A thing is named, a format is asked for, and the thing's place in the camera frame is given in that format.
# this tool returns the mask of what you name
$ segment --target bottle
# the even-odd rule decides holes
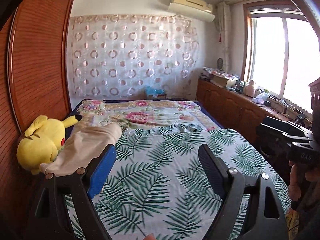
[[[256,90],[254,89],[254,81],[250,79],[249,85],[245,89],[245,94],[253,98],[255,91]]]
[[[263,101],[267,101],[268,100],[268,96],[269,96],[269,90],[265,89],[262,95],[262,100]]]

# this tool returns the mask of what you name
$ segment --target curtain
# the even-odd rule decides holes
[[[199,42],[190,20],[153,15],[93,15],[70,19],[70,96],[141,99],[144,87],[171,98],[194,98],[191,77]]]
[[[230,6],[226,2],[220,2],[217,4],[217,18],[216,25],[220,32],[219,43],[221,46],[221,53],[223,59],[223,69],[228,73],[231,70],[230,67],[230,29],[231,29],[231,12]]]

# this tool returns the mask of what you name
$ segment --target blue gripper pad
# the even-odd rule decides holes
[[[95,195],[100,193],[111,171],[111,168],[116,161],[115,146],[108,144],[101,155],[103,156],[93,159],[93,160],[100,159],[100,161],[90,175],[90,185],[87,190],[87,194],[90,199],[93,199]]]

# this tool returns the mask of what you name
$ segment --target cabinet door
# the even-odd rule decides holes
[[[222,111],[221,124],[223,127],[238,131],[238,123],[242,111],[239,101],[235,100],[233,97],[227,97]]]
[[[239,121],[238,132],[253,144],[257,138],[256,127],[262,123],[264,117],[264,111],[261,109],[245,108]]]
[[[206,96],[207,90],[204,86],[198,85],[197,89],[197,100],[204,105],[205,102],[205,96]]]
[[[222,89],[211,90],[208,92],[206,98],[206,105],[208,112],[218,121],[223,121],[223,106],[225,103],[225,97],[222,93]]]

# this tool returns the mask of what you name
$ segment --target metal screw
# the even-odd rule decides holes
[[[261,174],[261,177],[262,177],[263,179],[269,179],[269,175],[266,174],[266,173],[262,173],[262,174]]]
[[[77,169],[77,173],[78,174],[84,174],[85,173],[85,168],[79,168],[79,169]]]
[[[48,173],[46,176],[45,176],[46,179],[52,179],[53,178],[53,174],[52,173]]]
[[[231,174],[237,174],[237,173],[238,173],[238,170],[237,170],[236,168],[230,168],[230,169],[229,169],[229,172],[230,172]]]

